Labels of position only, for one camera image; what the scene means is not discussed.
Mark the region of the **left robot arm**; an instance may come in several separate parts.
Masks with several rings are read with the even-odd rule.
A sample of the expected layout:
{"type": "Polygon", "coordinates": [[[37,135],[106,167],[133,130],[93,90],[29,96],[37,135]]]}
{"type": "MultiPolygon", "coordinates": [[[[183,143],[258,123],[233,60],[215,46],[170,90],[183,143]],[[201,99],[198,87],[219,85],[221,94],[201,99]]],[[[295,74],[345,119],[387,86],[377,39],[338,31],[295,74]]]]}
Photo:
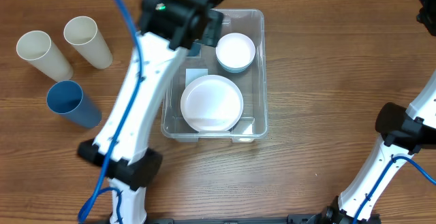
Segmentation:
{"type": "Polygon", "coordinates": [[[134,43],[131,61],[110,116],[97,136],[80,143],[78,155],[101,169],[95,190],[78,212],[85,223],[97,198],[112,194],[110,223],[145,223],[146,187],[163,157],[148,139],[160,103],[194,42],[216,46],[223,0],[142,0],[133,21],[114,0],[134,43]]]}

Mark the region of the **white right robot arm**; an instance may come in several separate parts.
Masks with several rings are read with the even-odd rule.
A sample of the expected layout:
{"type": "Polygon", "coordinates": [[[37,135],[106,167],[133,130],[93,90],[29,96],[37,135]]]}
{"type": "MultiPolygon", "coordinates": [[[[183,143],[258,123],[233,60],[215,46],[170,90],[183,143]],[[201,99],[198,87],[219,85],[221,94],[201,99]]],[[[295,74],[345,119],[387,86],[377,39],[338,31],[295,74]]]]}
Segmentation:
{"type": "Polygon", "coordinates": [[[380,223],[372,209],[405,163],[435,182],[412,159],[422,149],[435,148],[435,78],[430,78],[408,107],[386,103],[377,116],[375,130],[379,135],[360,171],[331,205],[312,218],[314,223],[380,223]]]}

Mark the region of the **light blue small bowl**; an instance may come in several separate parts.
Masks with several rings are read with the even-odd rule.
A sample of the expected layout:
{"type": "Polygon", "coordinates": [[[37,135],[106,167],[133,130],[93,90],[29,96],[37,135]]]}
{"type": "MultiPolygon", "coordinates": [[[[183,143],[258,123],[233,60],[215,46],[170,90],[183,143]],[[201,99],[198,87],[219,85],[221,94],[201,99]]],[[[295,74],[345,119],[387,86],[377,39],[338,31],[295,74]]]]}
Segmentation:
{"type": "Polygon", "coordinates": [[[230,67],[228,65],[224,65],[223,63],[219,62],[220,66],[222,66],[222,68],[224,70],[226,70],[227,72],[233,73],[233,74],[237,74],[237,73],[241,73],[244,72],[245,70],[247,70],[249,68],[249,66],[251,65],[251,63],[248,63],[247,65],[243,66],[243,67],[230,67]]]}

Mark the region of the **dark blue cup front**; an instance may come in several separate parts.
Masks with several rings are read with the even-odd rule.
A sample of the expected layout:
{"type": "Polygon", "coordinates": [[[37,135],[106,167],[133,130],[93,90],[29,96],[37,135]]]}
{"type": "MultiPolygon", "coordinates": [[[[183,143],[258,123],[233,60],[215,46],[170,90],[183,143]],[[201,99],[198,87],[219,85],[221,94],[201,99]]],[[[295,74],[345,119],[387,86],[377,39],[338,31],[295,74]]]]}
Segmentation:
{"type": "Polygon", "coordinates": [[[102,112],[73,80],[53,85],[47,93],[46,103],[52,112],[88,129],[98,126],[102,120],[102,112]]]}

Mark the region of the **white plate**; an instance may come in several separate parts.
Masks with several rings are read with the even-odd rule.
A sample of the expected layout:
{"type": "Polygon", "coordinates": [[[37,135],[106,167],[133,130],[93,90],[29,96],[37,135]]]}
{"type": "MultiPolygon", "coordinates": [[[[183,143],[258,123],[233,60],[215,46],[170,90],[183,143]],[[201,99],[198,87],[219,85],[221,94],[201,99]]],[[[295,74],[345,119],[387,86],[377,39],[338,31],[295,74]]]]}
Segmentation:
{"type": "Polygon", "coordinates": [[[206,75],[190,82],[181,96],[181,114],[198,132],[227,131],[243,114],[244,99],[228,78],[206,75]]]}

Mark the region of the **cream tall cup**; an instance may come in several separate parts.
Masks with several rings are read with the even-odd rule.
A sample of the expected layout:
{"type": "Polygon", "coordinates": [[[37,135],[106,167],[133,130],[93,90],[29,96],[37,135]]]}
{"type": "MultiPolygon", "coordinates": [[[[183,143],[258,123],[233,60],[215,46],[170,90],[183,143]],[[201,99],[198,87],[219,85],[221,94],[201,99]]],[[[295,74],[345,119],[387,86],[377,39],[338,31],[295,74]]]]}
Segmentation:
{"type": "Polygon", "coordinates": [[[92,18],[77,16],[71,19],[64,27],[63,36],[95,68],[111,66],[112,53],[92,18]]]}
{"type": "Polygon", "coordinates": [[[73,67],[46,32],[25,33],[16,44],[16,52],[21,59],[56,82],[69,80],[74,74],[73,67]]]}

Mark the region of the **dark blue cup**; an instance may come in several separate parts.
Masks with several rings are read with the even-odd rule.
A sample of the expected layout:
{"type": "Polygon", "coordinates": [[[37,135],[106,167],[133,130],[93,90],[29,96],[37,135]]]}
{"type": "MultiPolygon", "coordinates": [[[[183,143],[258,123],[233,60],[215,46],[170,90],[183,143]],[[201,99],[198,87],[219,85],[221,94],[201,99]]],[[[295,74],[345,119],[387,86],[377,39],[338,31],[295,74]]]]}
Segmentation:
{"type": "Polygon", "coordinates": [[[46,103],[52,112],[88,129],[98,126],[102,120],[102,112],[73,80],[53,85],[47,93],[46,103]]]}
{"type": "Polygon", "coordinates": [[[200,54],[201,47],[202,47],[201,43],[194,42],[192,44],[192,46],[191,46],[187,56],[189,56],[189,57],[196,57],[196,56],[198,56],[200,54]]]}

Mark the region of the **pink small bowl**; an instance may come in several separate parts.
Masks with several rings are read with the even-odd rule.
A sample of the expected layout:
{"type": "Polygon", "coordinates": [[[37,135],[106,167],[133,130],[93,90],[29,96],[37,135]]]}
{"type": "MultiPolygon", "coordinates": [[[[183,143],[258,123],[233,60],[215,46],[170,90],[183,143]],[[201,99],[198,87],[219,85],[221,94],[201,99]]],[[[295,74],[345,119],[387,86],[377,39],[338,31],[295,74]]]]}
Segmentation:
{"type": "Polygon", "coordinates": [[[217,60],[230,67],[243,67],[255,57],[253,41],[242,33],[224,35],[215,48],[217,60]]]}

